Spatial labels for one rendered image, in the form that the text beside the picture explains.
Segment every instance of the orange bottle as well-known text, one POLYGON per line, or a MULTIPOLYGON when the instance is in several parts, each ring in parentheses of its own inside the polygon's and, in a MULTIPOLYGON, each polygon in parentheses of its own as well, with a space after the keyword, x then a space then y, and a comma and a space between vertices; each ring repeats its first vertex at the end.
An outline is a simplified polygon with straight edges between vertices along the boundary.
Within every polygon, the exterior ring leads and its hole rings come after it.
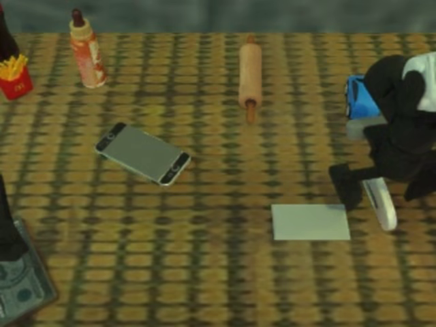
POLYGON ((100 87, 106 81, 106 72, 102 64, 97 38, 89 21, 83 18, 80 10, 73 10, 72 17, 72 21, 69 22, 71 46, 82 83, 90 89, 100 87))

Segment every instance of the french fries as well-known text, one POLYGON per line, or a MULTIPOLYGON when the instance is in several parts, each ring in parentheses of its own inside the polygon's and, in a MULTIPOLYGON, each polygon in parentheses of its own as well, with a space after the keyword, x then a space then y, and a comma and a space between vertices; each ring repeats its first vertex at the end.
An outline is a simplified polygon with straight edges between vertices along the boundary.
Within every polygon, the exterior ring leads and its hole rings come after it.
POLYGON ((19 77, 27 64, 27 58, 19 55, 18 58, 11 57, 9 60, 0 63, 0 79, 14 80, 19 77))

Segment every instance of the mcdonald's logo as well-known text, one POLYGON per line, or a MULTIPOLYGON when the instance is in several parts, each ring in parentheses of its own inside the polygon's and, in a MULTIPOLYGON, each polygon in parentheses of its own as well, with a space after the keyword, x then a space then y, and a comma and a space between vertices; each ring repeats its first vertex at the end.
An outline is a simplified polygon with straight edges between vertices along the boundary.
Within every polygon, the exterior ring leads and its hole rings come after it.
POLYGON ((14 91, 19 92, 19 91, 23 90, 24 87, 25 87, 25 84, 23 82, 21 82, 20 84, 18 84, 14 87, 14 91))

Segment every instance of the banknote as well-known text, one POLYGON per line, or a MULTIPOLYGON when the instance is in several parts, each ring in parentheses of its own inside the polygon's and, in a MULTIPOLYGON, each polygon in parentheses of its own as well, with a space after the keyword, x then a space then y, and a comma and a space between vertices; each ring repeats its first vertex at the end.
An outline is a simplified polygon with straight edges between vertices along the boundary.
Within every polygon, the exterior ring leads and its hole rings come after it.
POLYGON ((0 327, 30 314, 57 297, 57 292, 22 219, 14 226, 29 250, 16 261, 0 261, 0 327))

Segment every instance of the tiled floor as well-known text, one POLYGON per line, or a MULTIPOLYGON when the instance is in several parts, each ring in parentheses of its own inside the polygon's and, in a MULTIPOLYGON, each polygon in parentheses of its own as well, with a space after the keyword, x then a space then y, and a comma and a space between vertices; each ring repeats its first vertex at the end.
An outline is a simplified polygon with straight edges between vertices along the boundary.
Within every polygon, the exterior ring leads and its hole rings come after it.
POLYGON ((431 32, 434 0, 3 0, 13 31, 67 31, 81 8, 100 32, 431 32))
POLYGON ((369 163, 345 137, 343 85, 436 35, 257 35, 264 107, 238 107, 239 35, 103 34, 109 81, 84 89, 68 35, 21 35, 35 90, 0 105, 0 169, 60 294, 26 327, 388 326, 436 322, 435 196, 351 241, 273 242, 272 203, 337 203, 328 165, 369 163), (117 121, 193 155, 169 189, 93 152, 117 121))

